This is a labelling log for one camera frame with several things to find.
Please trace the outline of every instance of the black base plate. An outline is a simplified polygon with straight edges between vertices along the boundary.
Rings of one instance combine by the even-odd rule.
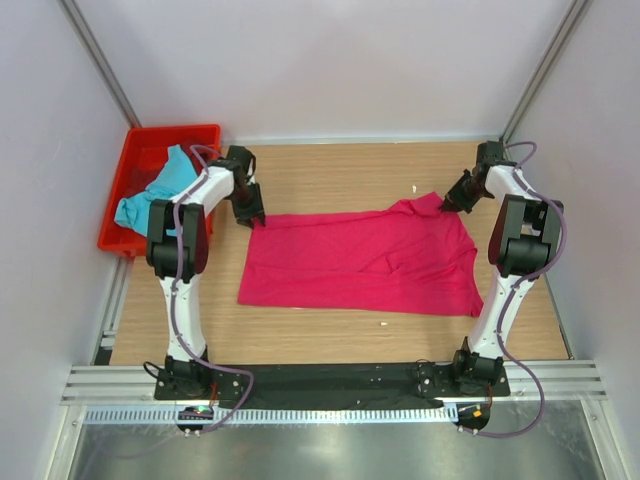
[[[453,381],[451,364],[430,362],[249,365],[236,366],[255,376],[243,408],[268,410],[404,410],[439,408],[436,397],[463,396]],[[494,397],[508,396],[509,384],[498,382]],[[216,372],[220,406],[231,408],[247,388],[244,375]],[[486,396],[486,390],[474,396]]]

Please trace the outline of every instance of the metal surface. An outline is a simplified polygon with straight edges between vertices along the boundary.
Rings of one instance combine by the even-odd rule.
[[[606,398],[600,375],[591,360],[541,360],[526,363],[540,378],[548,400],[575,399],[577,396],[594,400]],[[512,395],[497,397],[494,401],[535,401],[539,398],[535,384],[526,372],[512,362],[505,362],[505,370]],[[154,389],[155,380],[142,367],[73,367],[61,404],[143,404],[155,402]],[[444,400],[453,403],[460,398]],[[485,399],[464,397],[464,400],[475,402]]]
[[[515,430],[536,411],[532,403],[495,405],[487,429]],[[79,480],[82,474],[91,480],[605,478],[579,401],[550,404],[538,428],[507,441],[458,433],[455,426],[442,423],[237,427],[188,439],[176,431],[162,426],[86,426],[69,478]],[[163,445],[133,460],[108,456],[110,452],[135,455],[165,439]]]
[[[571,38],[571,35],[575,31],[576,27],[580,23],[580,20],[587,13],[591,2],[592,0],[574,0],[567,10],[567,14],[560,23],[560,26],[558,27],[558,30],[553,37],[551,44],[547,48],[547,51],[542,57],[542,60],[540,61],[538,67],[536,68],[533,77],[531,77],[527,88],[522,94],[522,97],[520,97],[520,101],[518,102],[516,109],[507,122],[507,126],[502,135],[502,138],[505,142],[508,143],[511,139],[511,136],[513,135],[515,129],[518,127],[520,121],[524,117],[527,109],[529,108],[529,105],[531,105],[531,102],[540,90],[540,87],[551,73],[553,66],[560,57],[562,50]]]
[[[184,405],[103,405],[88,407],[85,425],[174,425],[193,423],[179,420]],[[216,408],[213,418],[216,423],[224,418],[229,409]],[[455,404],[442,408],[422,410],[239,410],[228,421],[228,425],[353,425],[363,423],[433,423],[457,422]]]
[[[582,408],[606,478],[632,478],[611,425],[611,403],[583,400]]]
[[[92,363],[94,364],[109,364],[108,360],[111,358],[113,346],[115,345],[116,333],[118,333],[120,325],[120,316],[127,296],[132,267],[132,259],[118,258],[111,285],[109,286],[109,295],[102,308],[102,327],[92,357]]]
[[[51,459],[47,480],[61,480],[69,476],[86,412],[85,407],[79,406],[60,408],[64,419]]]
[[[93,60],[94,65],[98,69],[100,76],[104,80],[104,83],[113,96],[116,104],[120,108],[122,115],[129,122],[130,127],[139,127],[140,120],[136,115],[131,103],[129,102],[120,82],[116,78],[109,62],[107,61],[100,45],[96,41],[96,38],[91,32],[89,25],[87,24],[82,12],[78,8],[75,0],[58,0],[60,7],[66,14],[69,22],[73,26],[74,30],[78,34],[80,41],[87,50],[87,53]]]

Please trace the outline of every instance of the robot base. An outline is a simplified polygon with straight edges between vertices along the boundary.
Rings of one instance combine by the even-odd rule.
[[[209,361],[206,349],[200,358]],[[195,360],[184,362],[167,356],[164,367],[158,372],[155,400],[198,400],[211,395],[213,372],[204,365]]]

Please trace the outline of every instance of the cyan cloth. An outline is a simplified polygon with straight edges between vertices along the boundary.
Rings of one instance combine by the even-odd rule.
[[[169,159],[156,179],[147,185],[143,192],[120,200],[114,218],[116,224],[131,228],[146,237],[151,202],[159,198],[166,200],[173,197],[197,178],[191,160],[180,145],[169,147],[167,153]]]

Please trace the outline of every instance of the magenta t-shirt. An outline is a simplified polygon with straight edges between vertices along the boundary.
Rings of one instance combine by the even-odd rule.
[[[388,210],[270,215],[251,235],[238,303],[477,317],[476,247],[430,193]]]

